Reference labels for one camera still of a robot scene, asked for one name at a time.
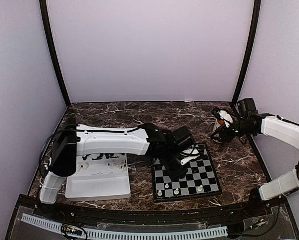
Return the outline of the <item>white chess piece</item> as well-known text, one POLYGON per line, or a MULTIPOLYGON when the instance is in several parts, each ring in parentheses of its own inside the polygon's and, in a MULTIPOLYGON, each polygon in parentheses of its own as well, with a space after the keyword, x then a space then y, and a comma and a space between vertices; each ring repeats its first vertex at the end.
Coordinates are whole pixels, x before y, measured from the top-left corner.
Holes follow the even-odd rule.
POLYGON ((179 194, 179 189, 175 189, 175 190, 173 191, 173 194, 174 194, 174 195, 178 195, 178 194, 179 194))

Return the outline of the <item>white chess rook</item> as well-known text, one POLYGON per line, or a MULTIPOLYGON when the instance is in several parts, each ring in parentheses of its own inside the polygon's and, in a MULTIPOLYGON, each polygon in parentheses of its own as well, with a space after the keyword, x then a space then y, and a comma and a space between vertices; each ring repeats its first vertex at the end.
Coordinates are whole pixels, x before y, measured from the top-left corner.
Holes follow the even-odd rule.
POLYGON ((161 190, 158 191, 157 195, 160 197, 163 195, 163 192, 161 190))

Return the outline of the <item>white bishop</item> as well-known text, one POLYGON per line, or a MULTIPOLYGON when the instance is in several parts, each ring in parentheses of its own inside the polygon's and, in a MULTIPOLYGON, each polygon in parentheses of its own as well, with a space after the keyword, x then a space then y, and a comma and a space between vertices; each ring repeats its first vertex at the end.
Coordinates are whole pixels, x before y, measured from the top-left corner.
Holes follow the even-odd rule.
POLYGON ((199 187, 197 188, 197 191, 198 191, 198 192, 202 192, 202 191, 203 191, 203 186, 202 186, 202 185, 199 186, 199 187))

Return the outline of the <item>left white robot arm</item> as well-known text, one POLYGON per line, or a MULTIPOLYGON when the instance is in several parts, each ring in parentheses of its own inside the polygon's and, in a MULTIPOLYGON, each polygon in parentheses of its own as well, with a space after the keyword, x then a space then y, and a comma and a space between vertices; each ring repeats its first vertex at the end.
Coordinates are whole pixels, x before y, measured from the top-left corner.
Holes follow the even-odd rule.
POLYGON ((49 218, 60 214, 56 201, 62 186, 72 202, 130 198, 129 155, 158 160, 172 180, 185 177, 187 163, 199 157, 196 141, 185 126, 175 131, 152 123, 98 128, 70 120, 54 138, 38 196, 40 209, 49 218))

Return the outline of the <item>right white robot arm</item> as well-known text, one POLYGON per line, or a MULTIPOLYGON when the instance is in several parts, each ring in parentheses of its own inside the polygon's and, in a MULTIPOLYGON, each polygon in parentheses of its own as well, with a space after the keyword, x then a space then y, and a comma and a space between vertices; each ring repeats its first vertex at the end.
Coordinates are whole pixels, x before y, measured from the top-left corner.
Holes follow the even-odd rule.
POLYGON ((225 110, 215 110, 219 124, 211 135, 218 143, 231 143, 243 136, 261 136, 257 146, 273 180, 253 189, 244 212, 255 217, 264 209, 264 203, 288 196, 299 190, 299 125, 269 113, 253 112, 233 119, 225 110))

